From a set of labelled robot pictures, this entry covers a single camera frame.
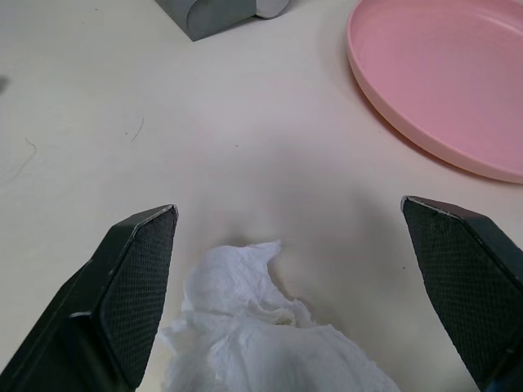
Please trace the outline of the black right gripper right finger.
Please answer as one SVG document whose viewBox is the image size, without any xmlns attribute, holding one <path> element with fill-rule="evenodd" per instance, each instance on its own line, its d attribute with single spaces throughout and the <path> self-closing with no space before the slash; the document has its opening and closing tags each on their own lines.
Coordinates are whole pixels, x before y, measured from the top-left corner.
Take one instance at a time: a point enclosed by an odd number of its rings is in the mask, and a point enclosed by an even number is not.
<svg viewBox="0 0 523 392">
<path fill-rule="evenodd" d="M 523 392 L 523 250 L 489 217 L 405 196 L 424 286 L 481 392 Z"/>
</svg>

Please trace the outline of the pink round plate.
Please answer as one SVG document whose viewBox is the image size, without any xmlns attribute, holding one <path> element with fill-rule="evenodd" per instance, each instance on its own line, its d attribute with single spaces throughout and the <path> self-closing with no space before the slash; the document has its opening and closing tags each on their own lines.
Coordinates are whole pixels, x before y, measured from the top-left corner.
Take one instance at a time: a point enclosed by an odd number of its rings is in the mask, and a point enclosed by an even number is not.
<svg viewBox="0 0 523 392">
<path fill-rule="evenodd" d="M 403 136 L 523 184 L 523 0 L 359 0 L 346 45 L 361 91 Z"/>
</svg>

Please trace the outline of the white tissue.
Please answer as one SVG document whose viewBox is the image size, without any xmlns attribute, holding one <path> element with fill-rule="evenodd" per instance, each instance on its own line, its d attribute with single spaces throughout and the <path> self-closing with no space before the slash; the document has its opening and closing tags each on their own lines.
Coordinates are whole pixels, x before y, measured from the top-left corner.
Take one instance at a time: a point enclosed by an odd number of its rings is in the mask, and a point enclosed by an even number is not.
<svg viewBox="0 0 523 392">
<path fill-rule="evenodd" d="M 353 341 L 275 286 L 279 242 L 211 249 L 184 282 L 162 392 L 400 392 Z"/>
</svg>

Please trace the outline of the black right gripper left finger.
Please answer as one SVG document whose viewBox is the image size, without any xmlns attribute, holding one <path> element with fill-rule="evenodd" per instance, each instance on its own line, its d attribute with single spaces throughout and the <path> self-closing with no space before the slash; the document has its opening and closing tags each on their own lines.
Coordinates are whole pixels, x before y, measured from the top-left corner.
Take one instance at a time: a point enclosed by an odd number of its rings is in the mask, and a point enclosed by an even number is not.
<svg viewBox="0 0 523 392">
<path fill-rule="evenodd" d="M 135 392 L 159 329 L 178 211 L 113 225 L 0 373 L 0 392 Z"/>
</svg>

